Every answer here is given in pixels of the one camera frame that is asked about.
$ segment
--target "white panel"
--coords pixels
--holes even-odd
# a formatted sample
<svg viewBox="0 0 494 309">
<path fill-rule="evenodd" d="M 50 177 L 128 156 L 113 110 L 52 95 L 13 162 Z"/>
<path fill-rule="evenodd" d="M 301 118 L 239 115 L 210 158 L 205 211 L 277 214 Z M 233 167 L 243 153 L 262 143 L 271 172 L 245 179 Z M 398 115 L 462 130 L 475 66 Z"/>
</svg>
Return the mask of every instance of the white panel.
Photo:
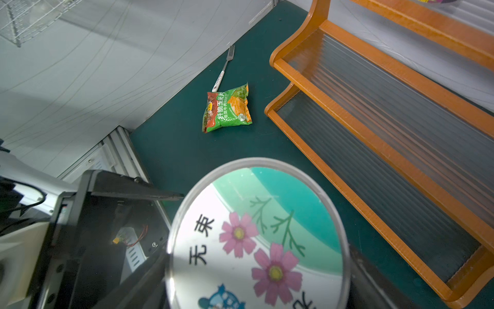
<svg viewBox="0 0 494 309">
<path fill-rule="evenodd" d="M 311 0 L 290 1 L 305 10 L 312 3 Z M 491 70 L 350 0 L 332 0 L 328 20 L 421 74 L 494 111 L 494 72 Z"/>
<path fill-rule="evenodd" d="M 494 0 L 457 0 L 445 4 L 420 2 L 420 4 L 494 36 Z"/>
<path fill-rule="evenodd" d="M 132 161 L 132 158 L 131 158 L 127 148 L 125 147 L 125 144 L 124 144 L 121 136 L 119 135 L 119 132 L 117 130 L 111 132 L 110 138 L 113 142 L 113 145 L 114 145 L 116 151 L 119 154 L 119 157 L 122 161 L 122 164 L 123 164 L 125 170 L 127 171 L 126 175 L 129 177 L 132 177 L 132 178 L 136 178 L 136 177 L 140 176 L 139 172 L 137 171 L 136 166 L 134 165 L 134 163 Z"/>
<path fill-rule="evenodd" d="M 21 48 L 0 40 L 4 147 L 60 175 L 117 125 L 151 116 L 270 1 L 84 0 Z"/>
<path fill-rule="evenodd" d="M 143 178 L 144 181 L 150 182 L 150 180 L 146 176 L 146 173 L 144 172 L 144 170 L 141 167 L 141 164 L 139 162 L 139 159 L 137 158 L 137 156 L 136 156 L 136 154 L 134 152 L 134 148 L 132 146 L 132 142 L 128 138 L 127 132 L 122 127 L 118 127 L 116 129 L 116 131 L 118 132 L 118 134 L 119 134 L 119 136 L 120 136 L 120 138 L 122 140 L 122 143 L 124 143 L 125 152 L 126 152 L 127 156 L 129 157 L 132 166 L 136 169 L 137 175 L 140 176 L 141 178 Z"/>
<path fill-rule="evenodd" d="M 122 159 L 121 159 L 119 153 L 117 152 L 117 149 L 115 148 L 115 144 L 113 143 L 110 136 L 105 137 L 102 140 L 102 142 L 108 146 L 108 148 L 110 149 L 110 153 L 111 153 L 112 157 L 115 159 L 115 166 L 114 166 L 115 172 L 117 174 L 121 174 L 121 175 L 128 175 L 127 170 L 125 169 L 124 163 L 122 162 Z"/>
<path fill-rule="evenodd" d="M 110 148 L 107 145 L 98 145 L 94 151 L 83 156 L 83 160 L 79 159 L 77 164 L 67 175 L 60 177 L 63 181 L 79 184 L 81 176 L 87 170 L 105 170 L 112 172 L 112 167 L 115 165 Z"/>
</svg>

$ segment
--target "metal basket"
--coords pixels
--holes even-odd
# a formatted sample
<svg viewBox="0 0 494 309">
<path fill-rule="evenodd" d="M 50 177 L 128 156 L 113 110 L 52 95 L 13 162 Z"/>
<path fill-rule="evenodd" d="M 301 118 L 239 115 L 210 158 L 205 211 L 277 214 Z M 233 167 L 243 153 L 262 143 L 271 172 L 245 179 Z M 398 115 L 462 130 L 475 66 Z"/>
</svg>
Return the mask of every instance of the metal basket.
<svg viewBox="0 0 494 309">
<path fill-rule="evenodd" d="M 21 47 L 79 2 L 81 0 L 0 0 L 0 36 Z"/>
</svg>

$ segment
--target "black device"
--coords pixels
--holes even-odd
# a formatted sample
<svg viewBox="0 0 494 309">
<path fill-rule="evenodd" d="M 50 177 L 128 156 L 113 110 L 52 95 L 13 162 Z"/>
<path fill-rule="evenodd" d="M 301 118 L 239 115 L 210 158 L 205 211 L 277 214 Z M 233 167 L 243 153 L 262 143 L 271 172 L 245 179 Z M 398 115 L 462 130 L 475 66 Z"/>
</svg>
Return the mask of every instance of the black device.
<svg viewBox="0 0 494 309">
<path fill-rule="evenodd" d="M 169 230 L 155 201 L 181 198 L 139 177 L 86 171 L 78 191 L 57 201 L 31 280 L 30 308 L 168 308 L 163 276 Z M 126 247 L 112 239 L 123 226 L 143 224 L 147 259 L 121 282 Z M 352 246 L 350 254 L 347 308 L 418 308 Z"/>
</svg>

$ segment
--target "red wire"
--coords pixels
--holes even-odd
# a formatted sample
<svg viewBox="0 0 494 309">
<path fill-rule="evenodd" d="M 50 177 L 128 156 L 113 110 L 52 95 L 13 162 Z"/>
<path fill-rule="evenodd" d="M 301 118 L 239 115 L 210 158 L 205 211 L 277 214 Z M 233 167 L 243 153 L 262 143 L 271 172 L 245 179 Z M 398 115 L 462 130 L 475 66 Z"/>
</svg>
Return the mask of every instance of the red wire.
<svg viewBox="0 0 494 309">
<path fill-rule="evenodd" d="M 136 241 L 136 242 L 134 242 L 134 243 L 133 243 L 133 244 L 131 244 L 131 245 L 128 245 L 128 244 L 127 244 L 127 246 L 128 246 L 128 247 L 133 247 L 133 246 L 135 246 L 135 244 L 137 244 L 139 241 L 141 241 L 141 240 L 142 240 L 142 239 L 143 239 L 143 238 L 147 235 L 147 233 L 148 233 L 148 226 L 146 225 L 146 226 L 142 229 L 141 236 L 139 236 L 139 238 L 137 239 L 137 241 Z"/>
</svg>

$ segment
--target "green table surface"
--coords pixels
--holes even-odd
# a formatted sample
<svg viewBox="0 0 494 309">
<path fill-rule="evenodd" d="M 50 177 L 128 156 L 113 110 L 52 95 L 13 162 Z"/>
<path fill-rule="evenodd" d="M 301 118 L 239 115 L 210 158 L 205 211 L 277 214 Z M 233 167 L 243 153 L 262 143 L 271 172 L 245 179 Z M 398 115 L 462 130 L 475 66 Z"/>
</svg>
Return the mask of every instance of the green table surface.
<svg viewBox="0 0 494 309">
<path fill-rule="evenodd" d="M 224 65 L 219 56 L 151 118 L 130 139 L 153 184 L 187 194 L 207 173 L 232 160 L 246 157 L 274 158 L 306 172 L 335 204 L 355 245 L 405 295 L 422 308 L 447 308 L 432 289 L 357 212 L 319 170 L 264 114 L 264 108 L 288 86 L 289 81 L 269 66 L 271 52 L 302 24 L 307 12 L 280 2 L 259 23 L 235 42 L 235 57 L 226 69 L 219 91 L 249 83 L 250 126 L 220 128 L 204 134 L 202 116 L 206 93 Z M 179 202 L 166 204 L 174 216 Z M 467 307 L 494 308 L 494 280 Z"/>
</svg>

